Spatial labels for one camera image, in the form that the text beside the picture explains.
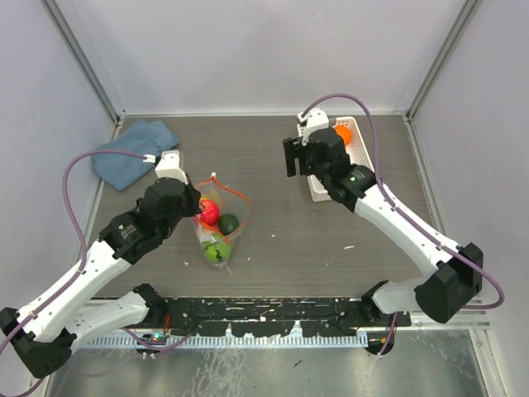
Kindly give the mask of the dark green toy avocado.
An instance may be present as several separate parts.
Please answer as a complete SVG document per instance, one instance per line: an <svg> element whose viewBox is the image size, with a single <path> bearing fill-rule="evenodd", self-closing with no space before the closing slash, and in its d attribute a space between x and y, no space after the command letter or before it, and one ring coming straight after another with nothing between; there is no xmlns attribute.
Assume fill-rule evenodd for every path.
<svg viewBox="0 0 529 397"><path fill-rule="evenodd" d="M229 236L232 234L238 227L240 222L238 218L231 213L222 214L217 221L217 227L220 233L224 236Z"/></svg>

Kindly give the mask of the green toy fruit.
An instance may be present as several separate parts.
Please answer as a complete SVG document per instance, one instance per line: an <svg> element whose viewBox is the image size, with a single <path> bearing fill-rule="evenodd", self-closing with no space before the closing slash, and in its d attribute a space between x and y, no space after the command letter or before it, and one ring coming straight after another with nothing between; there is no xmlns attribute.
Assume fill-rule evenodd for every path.
<svg viewBox="0 0 529 397"><path fill-rule="evenodd" d="M203 255L213 265L222 265L227 262L232 253L233 245L224 239L220 233L213 233L201 243Z"/></svg>

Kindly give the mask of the clear zip bag orange zipper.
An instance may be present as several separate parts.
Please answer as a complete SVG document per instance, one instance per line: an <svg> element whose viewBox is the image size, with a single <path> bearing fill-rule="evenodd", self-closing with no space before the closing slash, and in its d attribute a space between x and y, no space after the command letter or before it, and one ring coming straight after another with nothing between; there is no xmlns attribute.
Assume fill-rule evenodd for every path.
<svg viewBox="0 0 529 397"><path fill-rule="evenodd" d="M195 188L201 197L193 227L201 252L210 266L226 269L236 240L249 220L250 201L241 192L222 184L215 172L198 182Z"/></svg>

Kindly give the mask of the orange toy fruit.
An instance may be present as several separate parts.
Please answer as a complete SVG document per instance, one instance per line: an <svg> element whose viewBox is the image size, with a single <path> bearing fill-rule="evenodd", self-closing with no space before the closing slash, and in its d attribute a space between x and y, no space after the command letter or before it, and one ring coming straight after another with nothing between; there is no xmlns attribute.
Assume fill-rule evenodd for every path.
<svg viewBox="0 0 529 397"><path fill-rule="evenodd" d="M344 145L348 146L352 140L352 133L349 127L345 125L334 126L336 134L343 140Z"/></svg>

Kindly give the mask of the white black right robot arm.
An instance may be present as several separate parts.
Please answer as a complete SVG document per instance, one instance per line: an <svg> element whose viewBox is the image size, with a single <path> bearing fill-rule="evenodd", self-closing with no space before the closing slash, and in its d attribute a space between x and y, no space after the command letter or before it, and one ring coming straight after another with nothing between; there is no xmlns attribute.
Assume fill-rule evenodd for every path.
<svg viewBox="0 0 529 397"><path fill-rule="evenodd" d="M313 175L331 199L367 220L389 237L421 271L416 279L380 281L361 297L367 323L379 326L392 313L422 311L447 323L482 288L483 252L473 243L461 246L436 232L380 188L375 173L353 164L341 137L331 127L283 141L287 175Z"/></svg>

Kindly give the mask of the red toy apple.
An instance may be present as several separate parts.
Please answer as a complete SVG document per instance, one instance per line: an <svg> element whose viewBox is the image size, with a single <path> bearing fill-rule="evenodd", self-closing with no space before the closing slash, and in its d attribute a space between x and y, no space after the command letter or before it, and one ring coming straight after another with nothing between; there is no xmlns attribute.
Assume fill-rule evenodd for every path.
<svg viewBox="0 0 529 397"><path fill-rule="evenodd" d="M200 200L199 207L201 209L199 215L201 222L209 227L214 227L220 217L220 209L218 205L210 200Z"/></svg>

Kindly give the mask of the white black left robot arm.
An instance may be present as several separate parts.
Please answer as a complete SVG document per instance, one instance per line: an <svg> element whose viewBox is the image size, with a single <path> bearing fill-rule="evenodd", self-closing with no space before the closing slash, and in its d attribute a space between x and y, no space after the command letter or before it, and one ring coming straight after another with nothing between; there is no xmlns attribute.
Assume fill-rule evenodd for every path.
<svg viewBox="0 0 529 397"><path fill-rule="evenodd" d="M80 310L103 286L157 249L183 218L197 215L200 197L189 181L157 179L132 210L100 231L85 260L31 303L2 309L2 332L36 379L57 371L80 347L113 329L155 328L164 321L167 303L148 284L94 310Z"/></svg>

